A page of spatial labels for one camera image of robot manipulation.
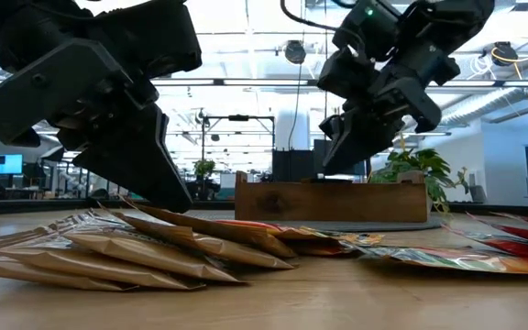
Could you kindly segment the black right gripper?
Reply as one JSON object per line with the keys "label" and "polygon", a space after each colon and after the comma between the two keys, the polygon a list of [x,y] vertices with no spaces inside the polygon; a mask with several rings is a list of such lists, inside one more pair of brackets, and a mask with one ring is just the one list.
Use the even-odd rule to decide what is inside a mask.
{"label": "black right gripper", "polygon": [[346,99],[349,111],[331,115],[319,125],[331,140],[324,174],[341,173],[390,148],[402,128],[401,116],[415,120],[417,133],[435,129],[442,113],[427,96],[427,84],[416,71],[400,64],[378,71],[371,60],[349,47],[334,52],[324,63],[317,86]]}

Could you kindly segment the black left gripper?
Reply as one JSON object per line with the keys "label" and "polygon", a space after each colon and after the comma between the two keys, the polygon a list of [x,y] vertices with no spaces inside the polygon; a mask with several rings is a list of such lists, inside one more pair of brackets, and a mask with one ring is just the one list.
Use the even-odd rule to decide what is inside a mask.
{"label": "black left gripper", "polygon": [[0,140],[58,129],[73,163],[172,212],[193,202],[165,146],[154,80],[202,63],[186,0],[94,13],[77,0],[0,0]]}

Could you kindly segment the dark wooden tea box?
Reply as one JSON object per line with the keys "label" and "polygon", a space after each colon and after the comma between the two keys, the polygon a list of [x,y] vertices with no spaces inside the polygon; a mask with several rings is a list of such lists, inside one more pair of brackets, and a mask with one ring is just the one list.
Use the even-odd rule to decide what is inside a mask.
{"label": "dark wooden tea box", "polygon": [[424,223],[431,206],[422,182],[249,182],[236,174],[237,220]]}

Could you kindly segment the brown tea packet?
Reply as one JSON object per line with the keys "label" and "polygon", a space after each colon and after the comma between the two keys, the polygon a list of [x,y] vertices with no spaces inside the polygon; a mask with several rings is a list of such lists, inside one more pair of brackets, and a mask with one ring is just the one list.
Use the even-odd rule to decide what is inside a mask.
{"label": "brown tea packet", "polygon": [[0,260],[0,278],[30,281],[87,291],[124,292],[136,289],[137,287],[135,284],[43,269],[13,260]]}
{"label": "brown tea packet", "polygon": [[195,233],[188,226],[166,225],[128,216],[120,212],[110,214],[133,226],[139,232],[171,244],[192,248],[212,257],[226,259],[232,262],[259,266],[275,270],[292,270],[293,265],[260,251],[223,238]]}
{"label": "brown tea packet", "polygon": [[177,247],[119,232],[77,232],[64,234],[73,243],[103,255],[134,262],[157,270],[165,270],[200,280],[240,283],[233,275],[219,269],[204,258]]}
{"label": "brown tea packet", "polygon": [[176,291],[194,291],[205,287],[196,280],[173,277],[162,270],[133,262],[70,248],[7,247],[0,255],[47,270],[119,281],[143,287]]}
{"label": "brown tea packet", "polygon": [[298,254],[278,238],[270,234],[263,227],[250,227],[242,225],[230,225],[215,221],[191,217],[185,214],[177,214],[157,207],[146,206],[140,203],[128,202],[137,210],[151,215],[162,222],[176,226],[188,226],[194,232],[213,237],[220,237],[236,243],[249,244],[276,257],[295,258]]}

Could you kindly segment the small distant potted plant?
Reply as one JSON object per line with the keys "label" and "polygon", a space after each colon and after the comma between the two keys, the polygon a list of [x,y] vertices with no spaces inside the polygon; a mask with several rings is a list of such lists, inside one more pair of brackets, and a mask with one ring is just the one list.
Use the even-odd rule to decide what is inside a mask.
{"label": "small distant potted plant", "polygon": [[194,162],[194,174],[197,180],[208,179],[215,169],[212,159],[199,159]]}

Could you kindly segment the black computer case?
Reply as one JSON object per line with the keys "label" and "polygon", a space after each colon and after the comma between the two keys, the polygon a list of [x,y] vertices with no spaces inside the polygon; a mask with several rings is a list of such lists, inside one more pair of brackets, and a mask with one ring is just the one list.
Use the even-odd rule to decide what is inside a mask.
{"label": "black computer case", "polygon": [[313,149],[275,149],[272,177],[275,182],[301,182],[345,175],[361,179],[369,174],[369,158],[333,152],[331,140],[315,139]]}

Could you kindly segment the white square column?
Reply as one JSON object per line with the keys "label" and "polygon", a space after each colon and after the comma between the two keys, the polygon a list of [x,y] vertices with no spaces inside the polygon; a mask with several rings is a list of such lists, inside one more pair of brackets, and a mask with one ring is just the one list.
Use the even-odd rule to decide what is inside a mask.
{"label": "white square column", "polygon": [[275,147],[279,150],[310,148],[310,117],[303,110],[280,109],[275,115]]}

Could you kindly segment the green leafy potted plant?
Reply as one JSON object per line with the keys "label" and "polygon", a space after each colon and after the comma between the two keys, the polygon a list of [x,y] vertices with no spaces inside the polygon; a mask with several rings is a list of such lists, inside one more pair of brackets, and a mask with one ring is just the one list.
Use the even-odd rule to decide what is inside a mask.
{"label": "green leafy potted plant", "polygon": [[385,166],[370,173],[370,183],[396,182],[398,175],[410,171],[419,171],[426,185],[426,191],[434,204],[434,209],[440,214],[448,214],[449,203],[445,189],[463,187],[469,193],[466,181],[467,169],[462,167],[456,173],[456,179],[450,177],[450,165],[439,155],[434,148],[418,151],[405,150],[393,151],[388,157]]}

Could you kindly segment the grey round table mat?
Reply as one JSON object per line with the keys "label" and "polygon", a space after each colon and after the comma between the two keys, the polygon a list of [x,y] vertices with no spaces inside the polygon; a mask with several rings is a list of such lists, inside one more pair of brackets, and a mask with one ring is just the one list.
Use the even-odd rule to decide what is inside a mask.
{"label": "grey round table mat", "polygon": [[[185,215],[207,219],[207,220],[234,220],[234,211],[220,210],[191,210]],[[442,220],[437,217],[430,217],[424,223],[380,223],[380,222],[322,222],[322,221],[268,221],[260,220],[260,223],[300,227],[306,226],[318,230],[336,232],[395,232],[436,229],[441,227]]]}

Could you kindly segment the desktop computer monitor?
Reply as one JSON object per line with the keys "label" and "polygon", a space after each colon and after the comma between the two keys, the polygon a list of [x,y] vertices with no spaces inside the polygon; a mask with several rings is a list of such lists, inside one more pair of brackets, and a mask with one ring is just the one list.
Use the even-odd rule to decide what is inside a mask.
{"label": "desktop computer monitor", "polygon": [[23,172],[21,154],[0,154],[0,175],[16,175]]}

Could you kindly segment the black metal stand frame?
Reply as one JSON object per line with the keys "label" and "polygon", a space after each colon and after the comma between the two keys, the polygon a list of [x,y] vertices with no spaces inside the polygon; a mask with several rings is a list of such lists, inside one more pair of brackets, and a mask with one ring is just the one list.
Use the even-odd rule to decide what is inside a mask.
{"label": "black metal stand frame", "polygon": [[[271,135],[271,147],[274,149],[276,144],[276,123],[274,116],[260,116],[260,115],[200,115],[201,120],[201,160],[205,160],[205,137],[206,137],[206,122],[208,120],[214,119],[215,122],[210,125],[210,128],[214,128],[221,120],[228,120],[231,122],[247,122],[249,120],[256,120],[260,125],[268,131]],[[263,123],[262,120],[269,120],[271,122],[271,129],[268,129]]]}

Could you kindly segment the black aluminium table frame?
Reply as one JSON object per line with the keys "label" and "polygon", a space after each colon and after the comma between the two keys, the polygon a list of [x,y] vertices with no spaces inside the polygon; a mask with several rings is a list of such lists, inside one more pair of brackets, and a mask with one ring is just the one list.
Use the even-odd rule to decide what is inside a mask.
{"label": "black aluminium table frame", "polygon": [[[492,215],[505,213],[528,216],[528,206],[489,205],[481,203],[450,203],[452,213],[470,213],[472,215]],[[37,212],[55,212],[97,208],[94,199],[58,199],[58,200],[0,200],[0,215]]]}

